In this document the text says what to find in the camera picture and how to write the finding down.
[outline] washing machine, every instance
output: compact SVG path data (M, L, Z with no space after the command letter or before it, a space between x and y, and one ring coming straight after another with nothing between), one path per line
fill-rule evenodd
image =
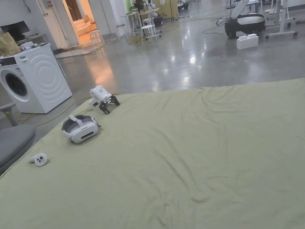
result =
M50 44L0 57L0 82L23 113L48 113L72 95Z

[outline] yellow cable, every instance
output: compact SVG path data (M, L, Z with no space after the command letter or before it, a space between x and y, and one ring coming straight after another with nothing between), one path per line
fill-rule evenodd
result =
M79 101L81 101L81 100L90 99L90 98L92 98L92 97L87 97L87 98L83 98L83 99L77 100L77 101L75 101L74 103L72 103L70 106L68 106L67 109L65 109L63 112L61 112L61 113L60 113L59 115L57 115L56 117L50 119L49 121L46 121L46 122L44 122L44 123L40 123L40 124L34 125L34 126L36 127L36 126L45 124L45 123L47 123L47 122L50 122L50 121L54 120L55 118L57 118L58 116L62 115L62 114L63 114L66 110L68 110L73 104L75 104L75 103L77 103L77 102L79 102ZM33 118L33 117L35 116L35 114L31 114L31 115L29 115L28 117L26 117L25 119L20 119L21 114L22 114L22 113L20 113L19 118L18 118L19 121L22 121L22 122L20 123L20 125L22 125L24 121L29 120L29 119L31 119L31 118Z
M90 99L90 98L92 98L92 97L83 98L83 99L80 99L80 100L75 101L74 103L77 103L77 102L79 102L79 101L81 101L81 100ZM72 103L70 106L68 106L67 109L65 109L63 112L61 112L61 113L60 113L59 115L57 115L56 117L50 119L49 121L46 121L46 122L43 122L43 123L40 123L40 124L34 125L34 126L36 127L36 126L39 126L39 125L42 125L42 124L45 124L45 123L47 123L47 122L50 122L50 121L54 120L54 119L57 118L58 116L62 115L66 110L68 110L74 103Z

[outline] computer monitor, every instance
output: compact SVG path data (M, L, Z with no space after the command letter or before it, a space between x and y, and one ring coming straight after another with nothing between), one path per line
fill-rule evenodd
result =
M24 21L20 21L11 25L0 26L0 28L4 33L9 32L9 34L14 38L16 42L23 40L23 33L30 31Z

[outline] white vr controller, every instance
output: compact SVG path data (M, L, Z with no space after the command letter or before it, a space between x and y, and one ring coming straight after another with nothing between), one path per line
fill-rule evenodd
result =
M35 163L38 167L44 166L48 161L45 154L37 154L29 159L29 163Z

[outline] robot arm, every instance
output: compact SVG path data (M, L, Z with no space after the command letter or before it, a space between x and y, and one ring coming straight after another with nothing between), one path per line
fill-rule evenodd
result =
M231 18L236 19L240 15L240 13L244 10L244 8L246 7L249 1L250 0L241 0L238 3L237 7L233 10L231 14Z

